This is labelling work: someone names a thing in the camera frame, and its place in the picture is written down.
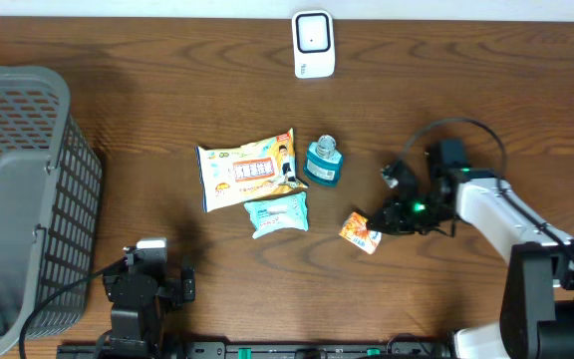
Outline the small orange snack packet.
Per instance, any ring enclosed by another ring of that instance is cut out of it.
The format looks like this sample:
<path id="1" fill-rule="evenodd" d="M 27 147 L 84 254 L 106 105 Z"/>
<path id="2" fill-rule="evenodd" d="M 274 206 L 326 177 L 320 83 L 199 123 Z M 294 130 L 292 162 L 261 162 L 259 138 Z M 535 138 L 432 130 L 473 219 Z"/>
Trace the small orange snack packet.
<path id="1" fill-rule="evenodd" d="M 382 240 L 382 234 L 367 228 L 368 220 L 352 212 L 343 223 L 339 235 L 368 254 L 373 254 Z"/>

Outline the teal mouthwash bottle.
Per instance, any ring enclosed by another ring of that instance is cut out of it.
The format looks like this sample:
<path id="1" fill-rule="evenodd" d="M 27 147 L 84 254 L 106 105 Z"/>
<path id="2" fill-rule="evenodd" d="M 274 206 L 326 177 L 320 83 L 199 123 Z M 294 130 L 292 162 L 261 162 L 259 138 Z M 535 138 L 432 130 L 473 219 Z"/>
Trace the teal mouthwash bottle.
<path id="1" fill-rule="evenodd" d="M 343 162 L 344 156 L 338 151 L 336 140 L 330 135 L 322 135 L 309 145 L 303 171 L 318 184 L 336 186 Z"/>

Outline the small teal wipes pack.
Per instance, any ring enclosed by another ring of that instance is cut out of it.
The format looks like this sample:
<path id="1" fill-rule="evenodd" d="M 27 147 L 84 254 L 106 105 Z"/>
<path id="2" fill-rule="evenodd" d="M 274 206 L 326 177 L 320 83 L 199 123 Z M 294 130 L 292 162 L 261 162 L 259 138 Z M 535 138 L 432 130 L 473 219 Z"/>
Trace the small teal wipes pack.
<path id="1" fill-rule="evenodd" d="M 253 239 L 281 229 L 309 230 L 307 193 L 302 191 L 275 199 L 244 204 L 254 227 Z"/>

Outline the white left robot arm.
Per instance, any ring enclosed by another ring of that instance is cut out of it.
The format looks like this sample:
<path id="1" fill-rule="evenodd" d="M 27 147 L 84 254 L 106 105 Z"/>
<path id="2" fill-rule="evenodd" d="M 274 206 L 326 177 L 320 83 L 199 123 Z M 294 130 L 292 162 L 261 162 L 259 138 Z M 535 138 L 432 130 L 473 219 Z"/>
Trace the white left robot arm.
<path id="1" fill-rule="evenodd" d="M 184 345 L 164 333 L 167 314 L 195 300 L 195 271 L 184 266 L 179 278 L 166 276 L 160 253 L 148 257 L 138 250 L 103 275 L 113 303 L 111 329 L 94 347 L 95 358 L 183 358 Z"/>

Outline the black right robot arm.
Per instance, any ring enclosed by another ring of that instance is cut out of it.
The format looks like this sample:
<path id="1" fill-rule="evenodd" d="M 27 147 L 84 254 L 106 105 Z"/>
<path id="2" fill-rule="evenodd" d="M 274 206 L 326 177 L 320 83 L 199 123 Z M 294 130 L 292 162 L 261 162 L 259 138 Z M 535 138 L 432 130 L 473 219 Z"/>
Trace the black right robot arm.
<path id="1" fill-rule="evenodd" d="M 574 237 L 546 222 L 492 171 L 433 165 L 418 191 L 404 163 L 383 168 L 396 189 L 367 221 L 370 230 L 428 234 L 444 221 L 476 228 L 508 265 L 499 320 L 455 331 L 430 358 L 574 358 Z"/>

